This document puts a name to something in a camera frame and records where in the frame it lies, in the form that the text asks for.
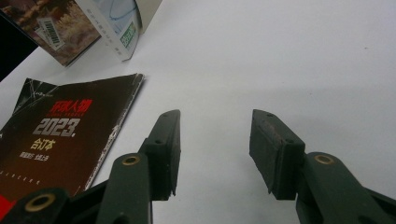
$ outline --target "white table surface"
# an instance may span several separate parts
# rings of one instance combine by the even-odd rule
[[[143,73],[146,81],[95,179],[136,152],[163,112],[181,111],[177,196],[154,223],[299,223],[248,155],[252,110],[396,198],[396,2],[163,0],[133,58],[95,43],[64,68],[36,49],[0,82],[0,126],[27,78],[53,84]]]

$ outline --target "dark green plastic part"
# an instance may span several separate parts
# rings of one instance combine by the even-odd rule
[[[2,224],[68,223],[64,213],[69,197],[63,189],[41,189],[17,201]]]
[[[274,114],[253,110],[249,154],[278,200],[294,200],[304,142]]]
[[[151,223],[149,161],[141,153],[116,159],[96,224]]]
[[[308,153],[303,173],[325,223],[394,224],[336,157],[322,152]]]
[[[152,201],[167,201],[176,194],[180,161],[180,111],[172,110],[158,118],[139,153],[148,157]]]

